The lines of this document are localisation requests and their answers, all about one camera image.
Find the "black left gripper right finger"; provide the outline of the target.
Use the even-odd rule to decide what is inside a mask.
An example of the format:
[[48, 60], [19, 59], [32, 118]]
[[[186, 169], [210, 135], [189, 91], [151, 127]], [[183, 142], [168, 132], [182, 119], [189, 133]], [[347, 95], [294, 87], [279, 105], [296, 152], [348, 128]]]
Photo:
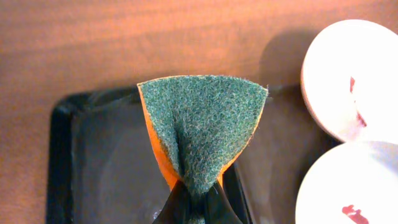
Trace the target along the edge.
[[206, 193], [204, 206], [206, 224], [242, 224], [219, 182], [215, 182]]

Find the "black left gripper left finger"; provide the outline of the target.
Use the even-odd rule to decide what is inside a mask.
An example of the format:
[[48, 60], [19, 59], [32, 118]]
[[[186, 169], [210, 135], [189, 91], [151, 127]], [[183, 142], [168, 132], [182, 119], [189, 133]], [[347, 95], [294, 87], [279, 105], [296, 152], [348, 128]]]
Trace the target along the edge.
[[190, 218], [190, 193], [178, 180], [163, 209], [152, 224], [186, 224]]

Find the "green and orange sponge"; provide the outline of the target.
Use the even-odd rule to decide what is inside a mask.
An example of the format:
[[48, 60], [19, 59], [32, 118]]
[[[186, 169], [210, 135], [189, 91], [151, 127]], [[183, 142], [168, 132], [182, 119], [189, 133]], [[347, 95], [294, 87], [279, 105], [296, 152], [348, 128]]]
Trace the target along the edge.
[[219, 75], [158, 78], [137, 88], [159, 170], [170, 188], [187, 187], [193, 200], [187, 221], [204, 223], [204, 196], [249, 144], [268, 90]]

